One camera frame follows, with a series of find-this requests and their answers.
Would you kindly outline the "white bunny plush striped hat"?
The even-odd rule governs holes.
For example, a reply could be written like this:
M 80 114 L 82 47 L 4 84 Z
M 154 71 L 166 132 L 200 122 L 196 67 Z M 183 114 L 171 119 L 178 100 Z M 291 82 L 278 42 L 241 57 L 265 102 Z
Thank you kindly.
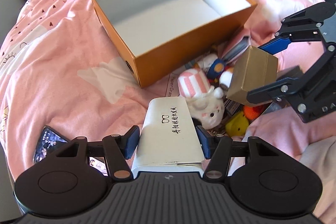
M 184 97 L 190 116 L 206 130 L 218 126 L 224 116 L 224 91 L 210 84 L 204 71 L 191 68 L 178 77 L 179 95 Z

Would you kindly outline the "gold small box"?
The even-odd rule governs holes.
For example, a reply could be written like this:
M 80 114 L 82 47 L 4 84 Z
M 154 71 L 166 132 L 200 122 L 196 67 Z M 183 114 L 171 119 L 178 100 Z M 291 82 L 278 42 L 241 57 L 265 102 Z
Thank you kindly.
M 259 103 L 247 100 L 249 91 L 276 81 L 278 58 L 259 48 L 249 46 L 237 59 L 226 97 L 234 102 L 254 107 Z

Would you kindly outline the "white glasses case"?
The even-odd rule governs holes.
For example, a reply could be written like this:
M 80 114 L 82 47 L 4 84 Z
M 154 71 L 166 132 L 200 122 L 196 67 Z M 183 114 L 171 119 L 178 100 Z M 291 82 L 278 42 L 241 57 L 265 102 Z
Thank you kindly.
M 197 172 L 205 160 L 186 100 L 161 97 L 150 101 L 131 167 L 140 172 Z

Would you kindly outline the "blue sailor dog plush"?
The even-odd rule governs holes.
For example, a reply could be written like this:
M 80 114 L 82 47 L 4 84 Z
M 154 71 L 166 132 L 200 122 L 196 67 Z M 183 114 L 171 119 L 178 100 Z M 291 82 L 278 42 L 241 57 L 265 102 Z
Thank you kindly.
M 197 66 L 205 73 L 210 84 L 228 89 L 233 76 L 233 68 L 226 65 L 215 53 L 202 57 Z

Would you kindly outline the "yellow duck toy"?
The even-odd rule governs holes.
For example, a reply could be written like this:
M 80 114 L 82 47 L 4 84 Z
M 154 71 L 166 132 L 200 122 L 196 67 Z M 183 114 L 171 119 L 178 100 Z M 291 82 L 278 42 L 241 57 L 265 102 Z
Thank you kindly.
M 243 111 L 237 112 L 225 125 L 226 134 L 230 137 L 244 136 L 249 126 L 249 120 Z

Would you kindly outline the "orange crochet carrot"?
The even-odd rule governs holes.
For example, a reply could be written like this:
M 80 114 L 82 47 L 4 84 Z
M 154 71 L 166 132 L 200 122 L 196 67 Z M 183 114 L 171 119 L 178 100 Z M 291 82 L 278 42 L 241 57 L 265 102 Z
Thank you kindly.
M 268 107 L 267 105 L 260 105 L 254 107 L 243 106 L 243 113 L 248 120 L 254 121 L 266 110 L 267 107 Z

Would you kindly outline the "black smartphone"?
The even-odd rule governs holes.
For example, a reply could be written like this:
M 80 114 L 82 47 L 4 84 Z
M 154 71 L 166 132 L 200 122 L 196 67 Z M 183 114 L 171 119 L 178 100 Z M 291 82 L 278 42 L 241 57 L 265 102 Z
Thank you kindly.
M 51 154 L 53 151 L 69 141 L 70 140 L 68 138 L 61 135 L 52 127 L 44 126 L 35 147 L 33 156 L 34 164 L 42 161 L 48 154 Z

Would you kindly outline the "dark card deck box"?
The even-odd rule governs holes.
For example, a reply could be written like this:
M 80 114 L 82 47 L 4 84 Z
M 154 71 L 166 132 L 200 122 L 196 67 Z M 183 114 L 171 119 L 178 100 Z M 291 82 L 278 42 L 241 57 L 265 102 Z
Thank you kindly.
M 243 36 L 239 42 L 226 46 L 223 50 L 222 60 L 225 63 L 231 63 L 236 60 L 251 44 L 249 36 Z

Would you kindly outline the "pink patterned duvet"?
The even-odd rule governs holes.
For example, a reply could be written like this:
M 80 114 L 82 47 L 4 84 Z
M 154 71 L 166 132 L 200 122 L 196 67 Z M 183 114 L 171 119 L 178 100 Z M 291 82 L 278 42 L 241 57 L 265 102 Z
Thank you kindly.
M 255 0 L 232 46 L 274 37 L 281 20 L 322 0 Z M 33 166 L 42 128 L 100 141 L 141 126 L 149 102 L 168 95 L 172 75 L 140 88 L 91 0 L 28 0 L 1 46 L 1 145 L 12 178 Z

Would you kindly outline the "orange cardboard box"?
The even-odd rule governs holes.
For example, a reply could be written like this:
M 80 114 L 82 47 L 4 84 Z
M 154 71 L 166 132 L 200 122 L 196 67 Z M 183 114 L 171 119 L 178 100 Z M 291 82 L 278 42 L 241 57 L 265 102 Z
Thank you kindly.
M 254 0 L 92 0 L 100 23 L 142 88 L 230 38 Z

